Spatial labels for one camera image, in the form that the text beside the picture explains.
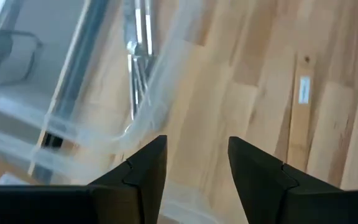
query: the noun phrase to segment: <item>white label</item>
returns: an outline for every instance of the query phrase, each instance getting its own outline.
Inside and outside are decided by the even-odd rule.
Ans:
[[[29,183],[21,180],[10,173],[5,173],[0,178],[0,185],[28,185]]]
[[[301,77],[299,87],[299,104],[308,104],[310,94],[310,77]]]

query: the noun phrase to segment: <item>wooden floor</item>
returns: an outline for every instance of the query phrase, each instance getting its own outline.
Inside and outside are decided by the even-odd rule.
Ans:
[[[161,26],[175,2],[160,0]],[[358,189],[358,0],[205,0],[201,31],[162,131],[169,180],[199,189],[225,223],[247,223],[227,157],[239,136]],[[108,102],[128,86],[112,83]]]

